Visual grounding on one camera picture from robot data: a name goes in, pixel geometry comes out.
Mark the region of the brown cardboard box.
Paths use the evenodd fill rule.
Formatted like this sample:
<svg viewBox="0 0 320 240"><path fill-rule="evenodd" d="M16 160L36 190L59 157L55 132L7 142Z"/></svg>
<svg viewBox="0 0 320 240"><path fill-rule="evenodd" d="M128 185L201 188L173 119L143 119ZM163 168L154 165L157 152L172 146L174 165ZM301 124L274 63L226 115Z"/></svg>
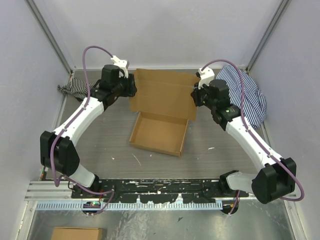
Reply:
<svg viewBox="0 0 320 240"><path fill-rule="evenodd" d="M196 120L197 108L191 93L196 75L156 69L136 69L137 92L130 109L137 112L131 146L181 157L187 128Z"/></svg>

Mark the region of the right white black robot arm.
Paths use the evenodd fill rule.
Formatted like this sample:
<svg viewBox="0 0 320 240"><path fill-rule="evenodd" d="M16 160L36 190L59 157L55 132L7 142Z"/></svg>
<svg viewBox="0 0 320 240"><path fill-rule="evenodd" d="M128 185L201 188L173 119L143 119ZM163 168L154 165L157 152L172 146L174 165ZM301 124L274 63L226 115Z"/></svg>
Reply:
<svg viewBox="0 0 320 240"><path fill-rule="evenodd" d="M205 106L213 120L232 136L249 156L256 174L232 170L219 177L220 192L232 197L237 191L254 194L262 204L294 192L297 165L292 158L283 158L257 134L241 109L231 104L229 88L224 80L207 84L195 83L190 94L197 107Z"/></svg>

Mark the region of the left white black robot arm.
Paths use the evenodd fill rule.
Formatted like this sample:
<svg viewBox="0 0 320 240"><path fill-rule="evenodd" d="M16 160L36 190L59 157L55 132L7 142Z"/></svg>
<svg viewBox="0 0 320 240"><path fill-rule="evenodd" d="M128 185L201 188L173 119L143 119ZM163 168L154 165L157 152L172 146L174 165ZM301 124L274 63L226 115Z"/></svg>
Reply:
<svg viewBox="0 0 320 240"><path fill-rule="evenodd" d="M128 72L125 62L105 65L100 80L78 109L54 131L41 134L40 163L77 184L88 198L97 197L100 179L80 163L76 145L90 124L119 97L134 97L136 92L134 75Z"/></svg>

